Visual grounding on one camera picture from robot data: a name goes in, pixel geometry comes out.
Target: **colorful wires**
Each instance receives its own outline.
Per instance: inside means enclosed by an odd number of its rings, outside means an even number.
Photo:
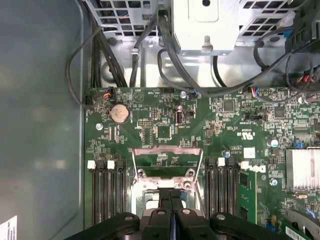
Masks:
[[[252,88],[251,88],[252,96],[253,96],[254,98],[257,97],[257,94],[258,94],[259,90],[260,90],[260,87],[252,87]]]
[[[104,99],[108,99],[111,96],[110,87],[106,90],[106,93],[103,95]]]
[[[127,18],[127,17],[129,17],[129,13],[128,13],[127,11],[125,11],[124,13],[122,13],[122,14],[119,15],[119,18],[120,18],[120,19],[125,19],[125,18]]]
[[[310,75],[308,74],[308,75],[299,77],[295,82],[296,82],[297,84],[301,83],[302,81],[305,82],[305,83],[307,83],[307,82],[309,81],[309,78],[310,78]],[[315,82],[316,82],[316,81],[315,81],[315,77],[312,76],[312,78],[311,78],[311,83],[315,83]]]

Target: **integrated circuit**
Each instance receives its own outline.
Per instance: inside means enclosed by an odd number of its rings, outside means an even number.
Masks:
[[[246,175],[243,172],[240,172],[239,174],[239,182],[240,184],[244,185],[244,186],[248,186],[248,175]]]
[[[170,139],[171,138],[171,126],[169,125],[158,125],[156,127],[157,139]]]
[[[248,220],[248,212],[249,212],[249,211],[248,211],[247,209],[241,207],[241,208],[240,208],[240,217],[241,217],[242,219],[244,219],[244,220]]]
[[[205,135],[207,136],[207,138],[210,138],[214,135],[214,131],[211,129],[205,130]]]
[[[278,119],[283,119],[285,117],[285,107],[278,106],[274,108],[274,117]]]
[[[225,100],[223,101],[223,111],[224,112],[234,112],[235,111],[235,103],[233,100]]]

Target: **heatsink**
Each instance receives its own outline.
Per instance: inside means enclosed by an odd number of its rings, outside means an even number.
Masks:
[[[285,151],[286,183],[292,189],[320,189],[320,149]]]

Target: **black cable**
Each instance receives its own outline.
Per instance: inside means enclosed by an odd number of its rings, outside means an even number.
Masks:
[[[158,10],[155,11],[154,15],[150,20],[148,27],[139,36],[133,48],[138,49],[142,44],[143,40],[151,33],[151,31],[157,25],[157,16],[158,16]],[[130,83],[129,83],[130,87],[134,87],[136,85],[137,72],[138,72],[138,60],[139,60],[139,55],[137,54],[132,55],[132,73],[130,76]]]
[[[237,90],[242,90],[244,87],[247,87],[248,85],[264,78],[267,74],[269,74],[271,71],[273,71],[282,61],[284,61],[285,59],[287,59],[291,55],[291,53],[284,54],[277,61],[275,61],[270,67],[265,69],[263,72],[259,73],[258,75],[254,76],[254,77],[250,78],[249,80],[244,81],[236,86],[228,87],[228,88],[224,88],[224,89],[219,89],[215,92],[206,92],[203,88],[201,88],[192,79],[192,77],[188,74],[188,72],[186,71],[186,69],[182,65],[181,61],[179,60],[179,58],[175,52],[175,48],[174,48],[172,37],[171,37],[170,31],[169,31],[169,26],[168,26],[167,20],[163,16],[159,17],[159,29],[161,31],[162,38],[163,38],[165,47],[167,49],[168,55],[174,65],[174,67],[176,68],[177,72],[182,77],[182,79],[185,80],[186,83],[188,83],[193,89],[197,90],[203,96],[211,97],[211,98],[220,97],[220,96],[223,96],[226,94],[233,93]]]
[[[293,28],[291,26],[288,26],[288,27],[283,27],[283,28],[279,28],[277,30],[274,30],[274,31],[270,31],[268,33],[266,33],[263,37],[261,37],[254,45],[254,48],[253,48],[253,57],[254,57],[254,60],[256,62],[256,64],[258,64],[259,67],[261,67],[261,69],[264,71],[265,69],[267,69],[269,67],[268,64],[266,64],[260,57],[259,55],[259,51],[258,51],[258,48],[259,46],[261,46],[262,43],[264,43],[264,40],[272,35],[277,35],[277,34],[282,34],[286,31],[289,31],[289,30],[292,30]],[[284,72],[282,72],[281,70],[277,70],[277,69],[274,69],[273,72],[275,73],[278,73],[282,76],[285,75]]]
[[[86,10],[88,11],[90,17],[91,17],[91,21],[92,21],[92,25],[96,28],[100,27],[97,24],[97,21],[95,19],[95,17],[92,15],[90,8],[88,7],[87,4],[84,4],[84,7],[86,8]],[[120,65],[117,61],[117,58],[115,57],[107,39],[105,34],[103,33],[102,30],[100,30],[100,32],[97,34],[97,40],[99,42],[100,45],[100,49],[106,59],[106,62],[110,68],[110,72],[112,74],[112,77],[114,79],[114,82],[116,84],[117,87],[127,87],[127,83],[125,80],[125,77],[122,73],[122,70],[120,68]]]
[[[218,83],[221,85],[221,87],[227,87],[227,85],[224,83],[224,81],[222,80],[222,78],[219,74],[218,56],[213,56],[212,66],[213,66],[213,74],[214,74],[216,80],[218,81]]]
[[[304,90],[305,88],[307,88],[310,85],[312,77],[314,75],[314,65],[313,65],[311,57],[309,57],[309,62],[310,62],[309,79],[308,79],[308,82],[302,88],[295,87],[289,80],[289,68],[290,68],[291,60],[292,60],[292,55],[288,58],[288,60],[286,61],[286,65],[285,65],[285,80],[286,80],[286,83],[288,84],[289,88],[291,88],[292,90],[294,90],[298,93],[302,93],[302,94],[318,93],[319,90],[316,90],[316,91]]]
[[[162,71],[162,58],[161,58],[161,54],[166,52],[167,50],[165,48],[161,49],[158,54],[157,54],[157,62],[158,62],[158,69],[159,69],[159,73],[160,73],[160,77],[172,88],[181,90],[181,91],[185,91],[187,93],[194,93],[195,90],[190,89],[190,88],[185,88],[185,87],[181,87],[177,84],[175,84],[174,82],[170,81],[164,74],[164,72]]]
[[[283,100],[269,100],[269,99],[265,99],[265,98],[259,97],[258,95],[255,96],[256,99],[258,99],[258,100],[260,100],[260,101],[262,101],[262,102],[273,103],[273,104],[274,104],[274,103],[286,103],[286,102],[288,102],[288,101],[290,101],[290,100],[293,100],[293,99],[297,98],[297,97],[300,96],[301,94],[314,94],[314,93],[317,93],[317,91],[306,91],[306,90],[304,90],[305,88],[307,88],[307,87],[309,86],[309,84],[310,84],[310,82],[311,82],[311,80],[312,80],[312,77],[311,77],[311,76],[313,76],[313,74],[314,74],[314,65],[313,65],[313,62],[312,62],[311,57],[309,58],[309,62],[310,62],[310,72],[309,72],[309,76],[310,76],[310,77],[309,77],[308,81],[305,83],[305,85],[304,85],[301,89],[294,87],[294,86],[291,84],[290,80],[289,80],[289,68],[290,68],[291,59],[292,59],[292,55],[289,56],[289,58],[288,58],[287,61],[286,61],[286,65],[285,65],[285,79],[286,79],[286,82],[287,82],[288,86],[289,86],[292,90],[296,91],[297,93],[296,93],[295,95],[293,95],[293,96],[291,96],[291,97],[288,97],[288,98],[286,98],[286,99],[283,99]]]
[[[72,86],[72,82],[71,82],[71,76],[70,76],[70,65],[72,60],[74,59],[74,57],[77,55],[77,53],[83,49],[88,43],[90,43],[90,41],[101,31],[101,28],[98,27],[96,30],[94,30],[94,32],[90,35],[90,37],[88,37],[86,40],[84,40],[84,42],[67,58],[66,61],[66,81],[68,84],[68,88],[70,90],[70,93],[73,97],[73,99],[82,107],[84,107],[85,109],[94,109],[95,107],[97,107],[100,103],[103,102],[104,97],[101,97],[100,99],[98,99],[94,104],[92,105],[86,105],[84,103],[82,103],[80,101],[80,99],[78,98],[74,87]]]

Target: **ventilation grille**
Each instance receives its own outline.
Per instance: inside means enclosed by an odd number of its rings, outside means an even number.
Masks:
[[[258,39],[277,29],[278,22],[295,11],[303,2],[303,0],[293,0],[291,4],[288,4],[287,0],[241,1],[238,40]]]
[[[110,25],[104,31],[115,32],[116,36],[140,36],[154,12],[150,1],[95,0],[92,4],[101,22]],[[158,36],[157,27],[150,36]]]
[[[91,2],[102,23],[110,25],[105,31],[125,37],[140,36],[158,6],[158,0],[91,0]],[[275,30],[277,23],[295,11],[303,2],[304,0],[293,0],[288,4],[287,0],[240,1],[240,31],[237,41],[256,41],[265,33]],[[150,36],[158,35],[158,29],[155,27]]]

